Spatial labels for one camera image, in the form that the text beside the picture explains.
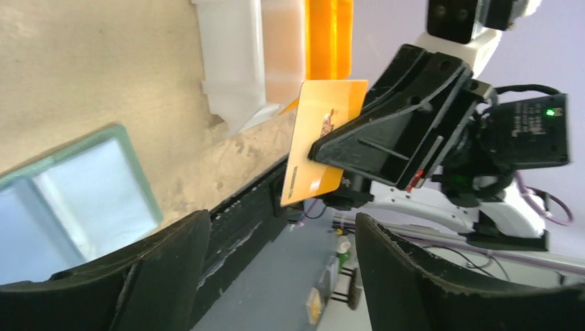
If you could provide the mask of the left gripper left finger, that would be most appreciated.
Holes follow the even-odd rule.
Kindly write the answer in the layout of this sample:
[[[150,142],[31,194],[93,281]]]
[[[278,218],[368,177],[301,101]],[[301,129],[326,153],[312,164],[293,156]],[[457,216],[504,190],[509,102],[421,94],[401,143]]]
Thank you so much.
[[[89,263],[1,287],[2,330],[189,330],[210,238],[194,212]]]

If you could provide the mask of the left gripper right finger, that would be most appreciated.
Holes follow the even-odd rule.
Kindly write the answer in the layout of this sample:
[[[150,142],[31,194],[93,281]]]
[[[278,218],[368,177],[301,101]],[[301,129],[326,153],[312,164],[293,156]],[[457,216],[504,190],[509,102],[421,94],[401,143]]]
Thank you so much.
[[[584,286],[536,288],[458,266],[355,220],[357,258],[374,330],[583,330]]]

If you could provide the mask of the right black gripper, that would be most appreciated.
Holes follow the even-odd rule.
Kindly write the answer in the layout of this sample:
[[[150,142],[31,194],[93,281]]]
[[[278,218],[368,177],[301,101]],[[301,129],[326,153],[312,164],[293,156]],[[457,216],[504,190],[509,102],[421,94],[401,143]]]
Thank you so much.
[[[404,44],[366,94],[361,114],[318,139],[312,161],[405,190],[470,159],[469,125],[495,88],[457,57]]]

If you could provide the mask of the teal card holder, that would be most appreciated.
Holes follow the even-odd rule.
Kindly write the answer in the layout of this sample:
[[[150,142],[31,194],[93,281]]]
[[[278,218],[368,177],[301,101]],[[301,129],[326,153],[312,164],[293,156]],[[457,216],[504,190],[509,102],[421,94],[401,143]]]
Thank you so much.
[[[108,126],[1,176],[1,283],[46,281],[162,221],[126,128]]]

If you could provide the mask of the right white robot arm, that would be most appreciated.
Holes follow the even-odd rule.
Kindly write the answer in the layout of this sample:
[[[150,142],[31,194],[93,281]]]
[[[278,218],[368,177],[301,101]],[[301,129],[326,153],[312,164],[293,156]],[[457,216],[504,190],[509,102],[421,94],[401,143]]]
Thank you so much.
[[[478,248],[545,252],[552,196],[519,171],[569,163],[567,101],[539,84],[493,87],[460,58],[405,44],[361,114],[308,158],[350,181],[324,195],[330,207],[394,210]]]

